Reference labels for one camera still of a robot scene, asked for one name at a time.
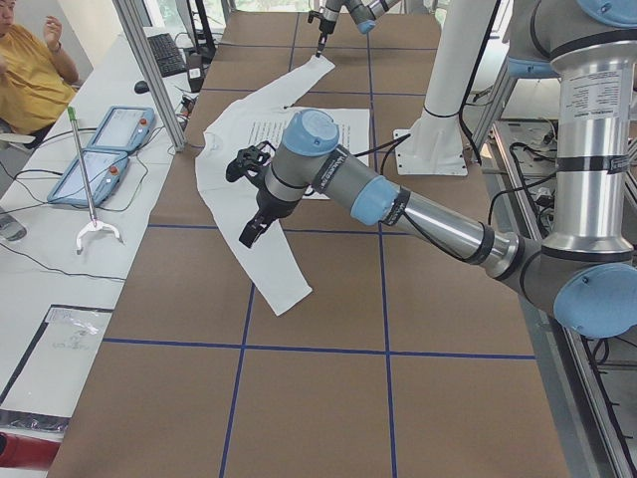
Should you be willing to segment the black keyboard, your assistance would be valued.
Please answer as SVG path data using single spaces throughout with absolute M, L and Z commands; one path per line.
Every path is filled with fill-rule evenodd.
M 172 36 L 161 33 L 146 38 L 162 78 L 185 73 L 183 56 Z

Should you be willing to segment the upper blue teach pendant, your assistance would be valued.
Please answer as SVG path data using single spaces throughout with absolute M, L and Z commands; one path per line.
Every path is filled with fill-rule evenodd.
M 88 148 L 134 152 L 148 140 L 155 124 L 152 108 L 112 106 L 90 139 Z

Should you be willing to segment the blue teach pendant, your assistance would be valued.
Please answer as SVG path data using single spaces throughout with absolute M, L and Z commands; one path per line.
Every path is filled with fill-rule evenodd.
M 102 204 L 116 189 L 128 167 L 125 151 L 83 151 L 87 181 L 94 206 Z M 47 196 L 53 204 L 88 206 L 83 171 L 76 157 Z
M 112 106 L 90 139 L 88 148 L 134 152 L 148 140 L 155 124 L 152 108 Z

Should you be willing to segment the lower blue teach pendant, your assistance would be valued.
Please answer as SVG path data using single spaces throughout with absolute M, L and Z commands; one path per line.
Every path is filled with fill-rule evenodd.
M 102 204 L 116 189 L 128 167 L 125 151 L 83 151 L 87 181 L 94 206 Z M 76 157 L 47 196 L 53 204 L 88 206 L 83 171 Z

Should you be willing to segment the reacher grabber tool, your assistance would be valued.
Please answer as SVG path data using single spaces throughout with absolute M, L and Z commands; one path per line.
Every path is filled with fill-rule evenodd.
M 91 190 L 91 181 L 89 179 L 88 169 L 87 169 L 86 161 L 84 158 L 83 147 L 80 140 L 80 132 L 79 132 L 75 109 L 73 107 L 67 107 L 67 113 L 69 116 L 72 131 L 73 131 L 74 142 L 76 145 L 77 156 L 79 161 L 79 167 L 82 174 L 83 185 L 84 185 L 84 189 L 86 193 L 86 199 L 87 199 L 89 215 L 90 215 L 89 223 L 78 233 L 76 237 L 76 253 L 78 255 L 81 255 L 84 250 L 83 238 L 88 233 L 110 231 L 120 243 L 123 242 L 123 239 L 121 237 L 119 230 L 114 225 L 104 223 L 103 221 L 98 219 L 97 210 L 96 210 L 95 202 L 93 198 L 93 193 Z

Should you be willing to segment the black computer mouse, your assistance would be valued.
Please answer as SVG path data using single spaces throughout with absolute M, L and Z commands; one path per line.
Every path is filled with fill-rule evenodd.
M 149 87 L 146 81 L 138 81 L 135 83 L 133 90 L 136 94 L 142 95 L 149 92 Z

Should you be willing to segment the water bottle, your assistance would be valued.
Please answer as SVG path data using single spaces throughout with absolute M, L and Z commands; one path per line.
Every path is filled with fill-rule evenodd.
M 4 209 L 0 213 L 1 237 L 13 242 L 24 238 L 27 234 L 26 228 Z

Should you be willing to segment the person in yellow shirt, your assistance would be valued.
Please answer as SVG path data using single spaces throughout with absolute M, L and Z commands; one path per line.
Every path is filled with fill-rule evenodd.
M 16 3 L 1 3 L 1 120 L 18 134 L 52 126 L 76 95 L 79 72 L 65 51 L 63 26 L 48 16 L 43 37 L 14 21 Z

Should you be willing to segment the clear plastic document sleeve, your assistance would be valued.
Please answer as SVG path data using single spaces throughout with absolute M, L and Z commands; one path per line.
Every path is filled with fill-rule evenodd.
M 111 315 L 111 309 L 52 305 L 1 389 L 1 408 L 71 417 Z

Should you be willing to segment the aluminium frame post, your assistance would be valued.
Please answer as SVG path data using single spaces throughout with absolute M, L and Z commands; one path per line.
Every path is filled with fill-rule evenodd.
M 176 152 L 181 152 L 186 140 L 176 113 L 163 83 L 159 68 L 142 27 L 141 18 L 131 0 L 113 0 L 114 9 L 123 32 L 129 42 L 133 55 L 148 83 L 155 108 L 163 122 Z

